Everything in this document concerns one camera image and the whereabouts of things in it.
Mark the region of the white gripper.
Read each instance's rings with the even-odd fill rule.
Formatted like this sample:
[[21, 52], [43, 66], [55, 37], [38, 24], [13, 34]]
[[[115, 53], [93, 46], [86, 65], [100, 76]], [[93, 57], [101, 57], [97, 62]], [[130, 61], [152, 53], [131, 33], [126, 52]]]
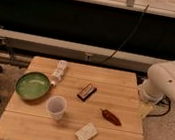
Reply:
[[139, 114], [141, 118], [145, 118], [152, 110], [153, 105], [148, 103], [154, 103], [162, 100], [164, 94], [152, 83], [149, 79], [143, 81], [138, 85], [139, 97], [142, 100], [139, 106]]

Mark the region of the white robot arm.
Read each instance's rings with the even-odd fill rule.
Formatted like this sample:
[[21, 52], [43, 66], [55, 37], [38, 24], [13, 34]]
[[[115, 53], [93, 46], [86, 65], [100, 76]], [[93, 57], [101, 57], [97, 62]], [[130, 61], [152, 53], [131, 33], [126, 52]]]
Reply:
[[147, 76], [148, 78], [138, 85], [142, 119], [165, 95], [175, 102], [175, 60], [151, 65], [148, 68]]

